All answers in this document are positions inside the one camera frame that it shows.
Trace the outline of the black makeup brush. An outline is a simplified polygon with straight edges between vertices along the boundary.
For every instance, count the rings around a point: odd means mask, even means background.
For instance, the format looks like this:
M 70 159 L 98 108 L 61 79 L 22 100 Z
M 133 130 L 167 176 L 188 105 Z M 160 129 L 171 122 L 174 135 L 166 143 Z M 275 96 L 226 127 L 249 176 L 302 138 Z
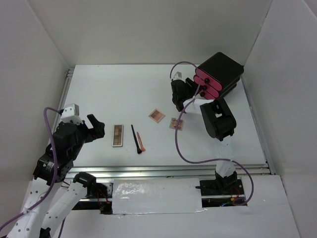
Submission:
M 137 136 L 136 136 L 136 133 L 135 133 L 135 130 L 134 130 L 134 126 L 133 126 L 133 125 L 131 125 L 131 129 L 132 129 L 133 138 L 134 138 L 134 141 L 135 141 L 135 144 L 136 144 L 137 154 L 141 154 L 141 153 L 142 153 L 142 150 L 141 150 L 141 148 L 139 147 L 139 143 L 138 143 Z

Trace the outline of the pink makeup brush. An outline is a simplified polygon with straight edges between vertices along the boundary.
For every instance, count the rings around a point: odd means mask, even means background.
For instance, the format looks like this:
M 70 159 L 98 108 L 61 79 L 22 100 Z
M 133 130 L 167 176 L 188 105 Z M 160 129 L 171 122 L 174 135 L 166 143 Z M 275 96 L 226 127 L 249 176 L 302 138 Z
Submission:
M 141 140 L 139 132 L 137 132 L 137 137 L 138 137 L 138 140 L 139 140 L 140 149 L 141 149 L 142 152 L 144 152 L 146 149 L 143 146 L 143 143 L 142 143 L 142 140 Z

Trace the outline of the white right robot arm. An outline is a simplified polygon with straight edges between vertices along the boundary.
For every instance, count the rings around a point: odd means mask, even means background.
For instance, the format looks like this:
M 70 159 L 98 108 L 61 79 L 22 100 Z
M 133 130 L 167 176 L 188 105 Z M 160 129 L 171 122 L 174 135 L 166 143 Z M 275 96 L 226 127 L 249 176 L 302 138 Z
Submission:
M 185 109 L 191 104 L 197 102 L 195 99 L 198 84 L 187 78 L 185 81 L 176 79 L 171 81 L 172 102 L 175 104 L 180 116 L 185 113 Z M 203 122 L 208 135 L 211 138 L 222 142 L 226 137 L 232 136 L 236 128 L 236 120 L 224 99 L 216 99 L 210 103 L 199 105 L 202 113 Z M 200 182 L 196 187 L 202 195 L 219 192 L 227 194 L 237 183 L 236 162 L 230 159 L 209 159 L 206 161 L 189 161 L 181 154 L 178 146 L 178 131 L 180 120 L 176 121 L 175 128 L 175 146 L 176 151 L 185 162 L 190 164 L 203 164 L 207 162 L 216 162 L 215 179 Z

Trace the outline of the pink top drawer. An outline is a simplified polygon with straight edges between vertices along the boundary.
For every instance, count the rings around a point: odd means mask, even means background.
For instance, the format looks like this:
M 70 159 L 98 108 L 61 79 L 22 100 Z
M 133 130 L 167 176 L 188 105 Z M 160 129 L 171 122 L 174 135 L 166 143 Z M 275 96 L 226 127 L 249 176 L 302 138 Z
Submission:
M 194 81 L 200 85 L 202 85 L 203 83 L 208 84 L 217 91 L 222 90 L 222 85 L 215 78 L 199 68 L 195 70 Z

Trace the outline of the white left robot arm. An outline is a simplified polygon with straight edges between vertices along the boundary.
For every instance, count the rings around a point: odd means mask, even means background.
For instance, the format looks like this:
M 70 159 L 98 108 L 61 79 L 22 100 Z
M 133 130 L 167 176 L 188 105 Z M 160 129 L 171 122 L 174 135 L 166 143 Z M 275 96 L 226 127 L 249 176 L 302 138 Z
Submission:
M 23 209 L 11 219 L 15 224 L 8 238 L 52 238 L 80 199 L 97 196 L 102 184 L 93 175 L 79 172 L 65 194 L 52 204 L 83 145 L 105 136 L 105 124 L 93 114 L 87 118 L 92 128 L 83 120 L 76 122 L 66 117 L 55 132 L 50 132 L 51 142 L 37 161 Z

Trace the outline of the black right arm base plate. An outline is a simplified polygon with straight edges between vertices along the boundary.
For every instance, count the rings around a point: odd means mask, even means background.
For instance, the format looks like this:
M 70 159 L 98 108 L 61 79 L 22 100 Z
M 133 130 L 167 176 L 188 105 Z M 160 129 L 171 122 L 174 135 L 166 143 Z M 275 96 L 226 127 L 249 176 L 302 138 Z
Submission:
M 199 185 L 195 186 L 195 188 L 200 190 L 202 197 L 220 198 L 244 195 L 244 189 L 240 179 L 227 187 L 220 186 L 219 182 L 215 179 L 200 180 Z

